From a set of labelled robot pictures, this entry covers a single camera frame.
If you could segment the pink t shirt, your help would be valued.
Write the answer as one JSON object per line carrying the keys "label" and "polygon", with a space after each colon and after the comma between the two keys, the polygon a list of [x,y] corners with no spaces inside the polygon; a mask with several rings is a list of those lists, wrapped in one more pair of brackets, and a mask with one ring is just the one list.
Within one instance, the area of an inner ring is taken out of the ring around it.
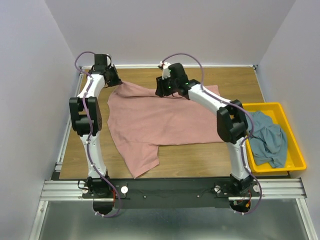
{"label": "pink t shirt", "polygon": [[159,146],[221,143],[216,115],[181,97],[123,82],[108,98],[108,129],[133,178],[159,165]]}

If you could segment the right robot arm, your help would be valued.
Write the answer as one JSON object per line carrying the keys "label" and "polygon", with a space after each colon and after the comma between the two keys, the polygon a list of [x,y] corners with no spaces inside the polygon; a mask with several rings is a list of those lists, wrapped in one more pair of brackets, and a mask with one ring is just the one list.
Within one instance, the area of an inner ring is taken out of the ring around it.
{"label": "right robot arm", "polygon": [[246,152],[248,122],[242,103],[220,97],[195,79],[189,80],[181,63],[161,62],[158,68],[162,70],[162,75],[156,78],[157,96],[178,93],[216,115],[217,133],[227,143],[231,161],[230,191],[236,196],[243,195],[254,178]]}

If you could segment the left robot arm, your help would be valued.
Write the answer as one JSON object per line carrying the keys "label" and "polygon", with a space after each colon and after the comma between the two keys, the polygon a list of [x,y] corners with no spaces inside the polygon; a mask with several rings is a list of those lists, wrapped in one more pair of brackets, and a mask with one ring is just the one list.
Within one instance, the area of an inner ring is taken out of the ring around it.
{"label": "left robot arm", "polygon": [[77,62],[74,63],[75,68],[86,76],[86,83],[76,97],[69,99],[71,126],[80,137],[88,164],[88,177],[84,189],[89,194],[101,198],[110,194],[119,197],[116,187],[110,182],[102,156],[100,133],[103,120],[98,97],[102,89],[121,85],[122,81],[109,54],[84,51],[80,55],[84,54],[92,54],[94,64],[86,72],[77,66]]}

